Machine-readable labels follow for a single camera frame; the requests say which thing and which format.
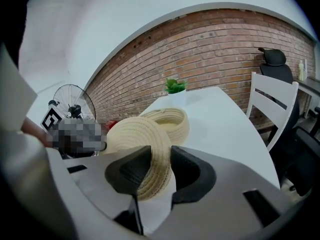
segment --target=brick wall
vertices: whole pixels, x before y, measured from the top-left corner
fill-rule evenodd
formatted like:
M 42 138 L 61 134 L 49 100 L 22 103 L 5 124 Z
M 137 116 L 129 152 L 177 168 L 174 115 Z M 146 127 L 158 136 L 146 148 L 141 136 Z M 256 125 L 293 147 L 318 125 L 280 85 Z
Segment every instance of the brick wall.
M 100 123 L 139 115 L 166 95 L 166 78 L 186 80 L 188 90 L 219 86 L 245 111 L 251 72 L 259 73 L 264 62 L 259 47 L 282 50 L 295 77 L 300 60 L 307 58 L 308 76 L 315 76 L 314 45 L 301 31 L 265 14 L 217 9 L 164 22 L 140 35 L 101 69 L 86 91 Z M 302 107 L 303 93 L 299 99 Z M 270 125 L 257 109 L 250 119 L 257 128 Z

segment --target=red object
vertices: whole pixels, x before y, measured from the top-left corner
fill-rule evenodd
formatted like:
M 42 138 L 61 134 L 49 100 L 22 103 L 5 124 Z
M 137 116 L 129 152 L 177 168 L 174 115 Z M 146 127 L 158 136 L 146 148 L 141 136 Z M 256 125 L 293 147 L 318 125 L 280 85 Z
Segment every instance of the red object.
M 116 123 L 118 123 L 118 121 L 110 120 L 104 124 L 104 127 L 109 131 Z

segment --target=white chair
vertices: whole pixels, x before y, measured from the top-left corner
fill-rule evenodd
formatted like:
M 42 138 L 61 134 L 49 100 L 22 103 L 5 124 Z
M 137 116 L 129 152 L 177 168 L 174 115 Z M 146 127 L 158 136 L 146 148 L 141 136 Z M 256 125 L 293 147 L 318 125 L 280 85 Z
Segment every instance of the white chair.
M 268 151 L 272 149 L 286 127 L 292 109 L 294 108 L 298 86 L 299 84 L 297 82 L 289 84 L 269 76 L 252 72 L 251 92 L 246 116 L 249 118 L 252 106 L 255 106 L 278 127 L 274 137 L 267 146 Z M 286 105 L 286 109 L 257 92 L 256 89 L 280 101 Z

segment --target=beige rope basket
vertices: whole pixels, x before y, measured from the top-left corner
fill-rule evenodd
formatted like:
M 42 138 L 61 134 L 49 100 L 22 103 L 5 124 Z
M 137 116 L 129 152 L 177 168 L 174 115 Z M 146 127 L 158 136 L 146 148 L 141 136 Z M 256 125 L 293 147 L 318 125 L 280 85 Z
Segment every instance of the beige rope basket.
M 189 134 L 188 116 L 182 109 L 157 109 L 143 114 L 141 117 L 158 123 L 168 134 L 172 145 L 181 145 Z
M 168 185 L 172 173 L 172 143 L 166 131 L 155 121 L 142 116 L 124 119 L 111 128 L 106 142 L 107 148 L 100 155 L 138 146 L 151 146 L 151 166 L 137 191 L 139 200 L 152 198 Z

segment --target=office chair headrest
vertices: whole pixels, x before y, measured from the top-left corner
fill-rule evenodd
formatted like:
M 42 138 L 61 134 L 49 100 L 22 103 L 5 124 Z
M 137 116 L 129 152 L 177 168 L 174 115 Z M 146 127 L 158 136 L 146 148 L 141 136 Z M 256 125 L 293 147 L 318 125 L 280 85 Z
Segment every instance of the office chair headrest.
M 258 50 L 264 53 L 264 60 L 270 66 L 281 66 L 287 61 L 285 54 L 281 50 L 265 50 L 264 48 L 259 48 Z

